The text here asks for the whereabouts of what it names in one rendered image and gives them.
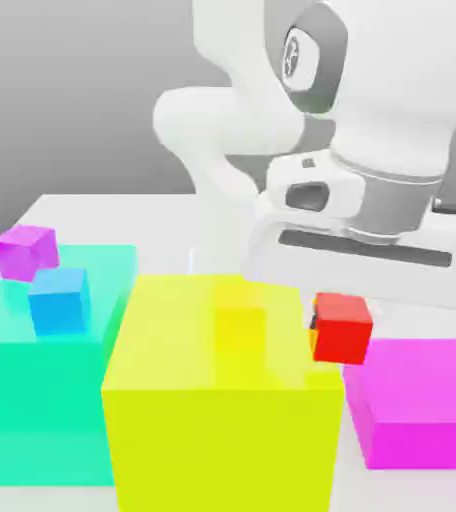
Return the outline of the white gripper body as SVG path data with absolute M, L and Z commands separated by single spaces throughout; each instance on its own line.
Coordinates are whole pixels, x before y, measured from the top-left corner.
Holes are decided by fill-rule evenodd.
M 419 230 L 393 245 L 336 233 L 320 213 L 278 207 L 267 195 L 242 265 L 250 281 L 456 309 L 456 217 L 427 213 Z

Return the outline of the small red cube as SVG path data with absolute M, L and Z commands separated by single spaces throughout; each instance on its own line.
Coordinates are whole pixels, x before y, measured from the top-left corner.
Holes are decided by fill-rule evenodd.
M 373 319 L 364 298 L 318 293 L 310 323 L 313 360 L 361 365 L 372 330 Z

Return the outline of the small yellow cube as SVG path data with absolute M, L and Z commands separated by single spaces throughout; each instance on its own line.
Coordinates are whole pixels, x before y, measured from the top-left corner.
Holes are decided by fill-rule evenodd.
M 222 275 L 213 293 L 216 350 L 226 357 L 260 359 L 266 339 L 264 288 L 239 275 Z

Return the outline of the small blue cube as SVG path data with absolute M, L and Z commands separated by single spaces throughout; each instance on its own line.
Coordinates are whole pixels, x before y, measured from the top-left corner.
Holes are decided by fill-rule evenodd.
M 89 328 L 91 298 L 87 270 L 44 269 L 28 292 L 34 331 L 38 336 L 82 333 Z

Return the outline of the small purple cube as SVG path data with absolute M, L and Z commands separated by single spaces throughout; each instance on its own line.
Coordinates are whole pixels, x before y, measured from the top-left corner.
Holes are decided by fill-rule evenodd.
M 53 228 L 16 224 L 0 235 L 0 275 L 3 279 L 31 282 L 39 270 L 59 265 Z

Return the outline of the large magenta box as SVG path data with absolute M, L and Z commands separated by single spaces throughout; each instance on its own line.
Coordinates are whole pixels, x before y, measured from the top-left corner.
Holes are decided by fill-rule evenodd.
M 456 339 L 374 339 L 343 369 L 371 470 L 456 470 Z

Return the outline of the large yellow box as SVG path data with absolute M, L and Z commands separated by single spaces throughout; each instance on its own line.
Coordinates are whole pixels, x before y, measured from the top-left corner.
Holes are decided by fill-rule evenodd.
M 216 350 L 222 275 L 136 279 L 102 385 L 120 512 L 328 512 L 344 388 L 296 290 L 261 285 L 265 351 Z

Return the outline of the large teal box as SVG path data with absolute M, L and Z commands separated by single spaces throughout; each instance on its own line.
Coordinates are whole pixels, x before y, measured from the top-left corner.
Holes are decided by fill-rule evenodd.
M 88 331 L 38 337 L 26 283 L 0 277 L 0 486 L 110 486 L 101 385 L 137 273 L 131 245 L 62 245 L 87 271 Z

